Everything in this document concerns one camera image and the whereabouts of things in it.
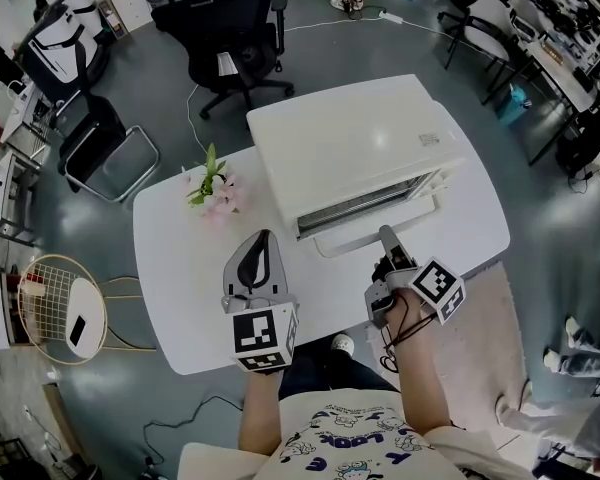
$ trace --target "flower bouquet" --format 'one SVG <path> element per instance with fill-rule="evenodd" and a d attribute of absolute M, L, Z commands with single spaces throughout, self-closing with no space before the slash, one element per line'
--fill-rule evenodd
<path fill-rule="evenodd" d="M 238 178 L 229 172 L 226 161 L 216 164 L 216 148 L 207 150 L 207 172 L 195 189 L 187 194 L 191 207 L 201 207 L 202 217 L 214 224 L 222 224 L 232 213 L 240 213 L 244 204 L 244 188 Z"/>

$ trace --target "power strip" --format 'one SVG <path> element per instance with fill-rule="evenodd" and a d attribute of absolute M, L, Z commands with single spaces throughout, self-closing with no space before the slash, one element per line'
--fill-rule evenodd
<path fill-rule="evenodd" d="M 385 11 L 380 11 L 379 16 L 382 19 L 393 21 L 394 23 L 397 23 L 398 25 L 402 25 L 402 18 L 400 16 L 396 16 L 395 14 L 391 14 L 391 13 L 388 13 Z"/>

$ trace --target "label sticker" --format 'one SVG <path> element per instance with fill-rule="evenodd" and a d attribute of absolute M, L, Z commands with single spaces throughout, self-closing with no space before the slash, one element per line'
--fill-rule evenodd
<path fill-rule="evenodd" d="M 423 133 L 422 135 L 419 135 L 419 137 L 423 146 L 432 146 L 440 142 L 436 133 Z"/>

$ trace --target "black office chair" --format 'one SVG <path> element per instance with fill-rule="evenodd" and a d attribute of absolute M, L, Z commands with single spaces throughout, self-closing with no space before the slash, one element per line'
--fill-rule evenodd
<path fill-rule="evenodd" d="M 160 153 L 140 126 L 134 125 L 128 130 L 125 129 L 109 100 L 91 94 L 87 79 L 86 54 L 80 41 L 75 45 L 75 54 L 79 87 L 87 102 L 88 112 L 60 146 L 58 172 L 67 178 L 74 192 L 83 188 L 106 201 L 121 202 L 155 171 L 160 162 Z M 89 178 L 134 132 L 138 132 L 154 152 L 151 167 L 130 183 L 121 194 L 112 197 L 87 185 Z"/>
<path fill-rule="evenodd" d="M 255 87 L 280 87 L 294 94 L 293 84 L 265 80 L 282 71 L 278 57 L 284 52 L 284 9 L 287 0 L 180 0 L 155 8 L 151 16 L 160 30 L 176 38 L 189 53 L 189 76 L 217 96 L 200 111 L 209 110 L 241 92 L 251 110 L 249 92 Z M 277 25 L 267 23 L 269 9 Z M 237 74 L 220 76 L 218 54 L 228 53 Z"/>

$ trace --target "trash can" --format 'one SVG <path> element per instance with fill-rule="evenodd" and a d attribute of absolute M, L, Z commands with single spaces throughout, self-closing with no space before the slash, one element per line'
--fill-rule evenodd
<path fill-rule="evenodd" d="M 509 94 L 505 96 L 496 109 L 498 121 L 505 126 L 509 126 L 524 114 L 529 107 L 531 107 L 531 101 L 527 98 L 524 90 L 517 85 L 511 85 Z"/>

